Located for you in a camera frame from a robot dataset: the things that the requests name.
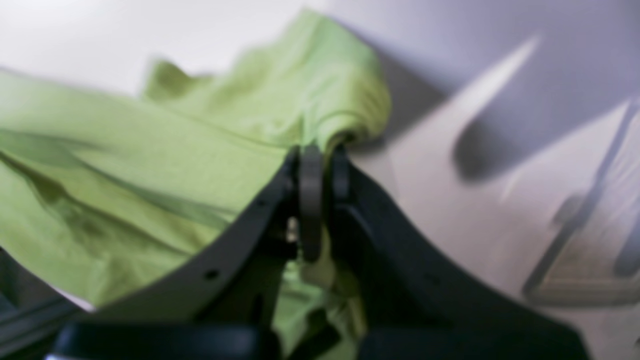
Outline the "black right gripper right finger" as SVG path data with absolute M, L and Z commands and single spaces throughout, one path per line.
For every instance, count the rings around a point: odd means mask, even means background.
M 355 275 L 368 331 L 359 360 L 587 360 L 578 333 L 449 260 L 350 161 L 330 160 L 334 259 Z

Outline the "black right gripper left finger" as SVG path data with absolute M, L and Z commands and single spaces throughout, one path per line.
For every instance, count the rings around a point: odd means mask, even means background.
M 279 360 L 286 263 L 322 254 L 322 151 L 295 146 L 212 244 L 152 285 L 62 328 L 48 360 Z

